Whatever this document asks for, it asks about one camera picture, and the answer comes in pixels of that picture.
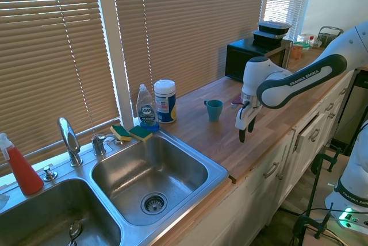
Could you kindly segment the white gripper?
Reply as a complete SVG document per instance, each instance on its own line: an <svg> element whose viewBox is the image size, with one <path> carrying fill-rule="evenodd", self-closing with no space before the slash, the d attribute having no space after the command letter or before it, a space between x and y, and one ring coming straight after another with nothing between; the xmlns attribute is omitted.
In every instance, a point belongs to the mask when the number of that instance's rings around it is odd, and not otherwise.
<svg viewBox="0 0 368 246"><path fill-rule="evenodd" d="M235 127L239 129L239 141L241 143L245 142L247 130L249 133L252 133L256 116L261 109L262 105L252 107L249 103L244 104L241 109L239 109L236 116Z"/></svg>

